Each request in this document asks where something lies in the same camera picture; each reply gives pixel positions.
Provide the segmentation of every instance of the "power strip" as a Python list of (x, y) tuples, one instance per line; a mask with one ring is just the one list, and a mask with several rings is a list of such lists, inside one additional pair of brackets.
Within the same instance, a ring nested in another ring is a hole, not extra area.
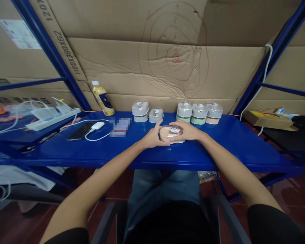
[(54, 125), (62, 120), (65, 120), (69, 117), (75, 116), (75, 112), (77, 114), (79, 114), (81, 112), (81, 110), (79, 108), (75, 108), (73, 111), (68, 112), (66, 114), (61, 114), (58, 117), (53, 117), (53, 118), (43, 120), (43, 121), (39, 120), (39, 121), (32, 122), (30, 124), (27, 124), (26, 127), (30, 130), (39, 131), (39, 130), (45, 129), (46, 127)]

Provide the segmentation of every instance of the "left hand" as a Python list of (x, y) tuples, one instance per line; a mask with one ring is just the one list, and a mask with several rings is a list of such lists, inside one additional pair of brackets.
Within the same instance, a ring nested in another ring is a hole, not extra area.
[(163, 121), (159, 121), (156, 123), (155, 127), (153, 129), (150, 129), (150, 131), (145, 135), (138, 143), (143, 147), (143, 149), (147, 148), (153, 148), (156, 146), (169, 146), (170, 144), (167, 142), (162, 142), (159, 139), (159, 129), (161, 128), (160, 124)]

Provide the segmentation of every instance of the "red floor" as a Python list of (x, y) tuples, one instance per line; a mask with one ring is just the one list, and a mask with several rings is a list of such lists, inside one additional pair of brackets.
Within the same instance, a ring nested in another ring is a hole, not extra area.
[[(94, 169), (80, 169), (75, 176), (81, 184), (92, 173)], [(88, 231), (92, 239), (105, 208), (113, 201), (127, 201), (130, 193), (134, 171), (127, 169), (121, 177), (113, 184), (106, 193), (106, 201), (96, 204), (88, 218)], [(221, 180), (228, 194), (236, 192), (235, 188), (221, 176)], [(203, 183), (201, 193), (204, 197), (221, 193), (218, 182)], [(305, 231), (305, 175), (281, 181), (268, 188), (278, 201), (282, 209)], [(242, 200), (231, 203), (231, 206), (240, 220), (242, 226), (248, 233), (248, 223), (246, 219), (247, 207)], [(15, 202), (9, 204), (0, 212), (0, 244), (37, 244), (39, 243), (46, 226), (48, 225), (56, 205), (48, 205), (36, 216), (25, 218), (19, 212)], [(228, 227), (221, 216), (221, 241), (222, 243), (234, 243)], [(108, 239), (108, 243), (116, 243), (116, 226), (114, 224)]]

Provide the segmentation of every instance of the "black shirt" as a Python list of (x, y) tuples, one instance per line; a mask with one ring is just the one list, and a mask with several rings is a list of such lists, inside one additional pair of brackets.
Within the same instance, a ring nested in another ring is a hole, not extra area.
[[(248, 209), (247, 219), (251, 242), (303, 243), (304, 236), (289, 216), (267, 205), (257, 204)], [(67, 230), (45, 244), (88, 244), (84, 228)], [(150, 243), (217, 243), (212, 228), (200, 206), (177, 201), (156, 209), (129, 233), (125, 244)]]

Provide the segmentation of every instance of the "hand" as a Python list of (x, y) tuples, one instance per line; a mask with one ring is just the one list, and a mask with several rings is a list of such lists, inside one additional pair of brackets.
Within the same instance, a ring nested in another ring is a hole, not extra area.
[(138, 143), (143, 147), (143, 149), (153, 148), (156, 146), (169, 146), (167, 142), (162, 142), (159, 139), (159, 129), (161, 128), (160, 124), (163, 121), (156, 123), (155, 128), (150, 129), (150, 131), (145, 135)]
[(180, 141), (180, 140), (200, 140), (205, 132), (195, 128), (189, 122), (178, 120), (176, 122), (171, 122), (169, 125), (175, 125), (183, 129), (183, 134), (171, 139), (171, 141)]

